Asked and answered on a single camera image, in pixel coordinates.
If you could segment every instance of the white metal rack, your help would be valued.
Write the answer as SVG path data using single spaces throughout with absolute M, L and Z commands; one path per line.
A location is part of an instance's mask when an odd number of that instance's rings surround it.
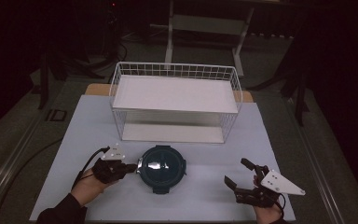
M 110 95 L 135 141 L 224 143 L 242 102 L 235 68 L 205 64 L 118 63 Z

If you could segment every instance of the dark background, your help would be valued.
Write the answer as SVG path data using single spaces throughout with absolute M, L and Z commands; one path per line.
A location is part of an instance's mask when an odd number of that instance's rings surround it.
M 168 22 L 168 1 L 117 2 L 118 21 L 143 36 L 147 36 L 149 23 Z M 87 57 L 88 51 L 101 48 L 88 41 L 95 36 L 82 36 L 85 23 L 79 23 L 82 18 L 74 20 L 73 13 L 83 8 L 82 15 L 94 15 L 95 20 L 89 21 L 87 27 L 96 28 L 95 34 L 100 35 L 96 38 L 102 38 L 104 7 L 84 11 L 86 7 L 81 7 L 82 4 L 85 1 L 0 1 L 0 118 L 33 87 L 29 74 L 39 67 L 40 55 L 49 41 L 55 41 L 71 57 L 80 59 Z M 297 35 L 284 58 L 285 66 L 309 62 L 305 63 L 310 67 L 308 88 L 314 91 L 358 181 L 358 1 L 339 1 L 328 13 L 312 13 L 313 17 L 302 27 L 293 21 L 303 14 L 290 17 L 278 16 L 276 12 L 263 14 L 262 8 L 257 13 L 251 32 Z M 282 21 L 272 20 L 270 15 Z M 271 30 L 276 24 L 286 26 Z M 299 62 L 298 58 L 307 60 Z

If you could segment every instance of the person's hand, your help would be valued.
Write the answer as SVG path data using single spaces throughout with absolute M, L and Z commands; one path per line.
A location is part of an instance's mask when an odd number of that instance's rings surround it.
M 258 187 L 259 181 L 257 181 L 257 175 L 254 175 L 254 184 Z M 257 224 L 269 224 L 281 218 L 281 209 L 278 205 L 274 204 L 272 207 L 262 208 L 253 206 L 255 210 L 255 216 Z
M 121 160 L 103 161 L 98 159 L 91 170 L 97 179 L 104 184 L 109 184 L 124 178 L 128 173 L 135 172 L 137 167 L 137 164 L 126 164 Z
M 109 184 L 102 183 L 93 175 L 91 169 L 88 169 L 82 177 L 84 178 L 80 179 L 71 191 L 82 207 L 103 193 L 107 187 L 117 183 L 117 181 Z

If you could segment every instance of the white tabletop surface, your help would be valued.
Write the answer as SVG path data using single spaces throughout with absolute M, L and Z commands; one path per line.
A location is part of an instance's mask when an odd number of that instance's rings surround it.
M 279 172 L 269 138 L 255 103 L 245 103 L 225 144 L 120 141 L 109 97 L 83 95 L 48 173 L 30 220 L 54 207 L 70 191 L 77 173 L 99 148 L 120 144 L 124 162 L 137 160 L 155 145 L 170 145 L 187 162 L 186 175 L 169 194 L 157 195 L 136 174 L 129 174 L 88 204 L 86 220 L 104 222 L 238 222 L 255 220 L 250 205 L 235 202 L 224 183 L 227 175 L 239 188 L 252 189 L 254 171 L 247 158 Z M 286 196 L 286 220 L 295 215 Z

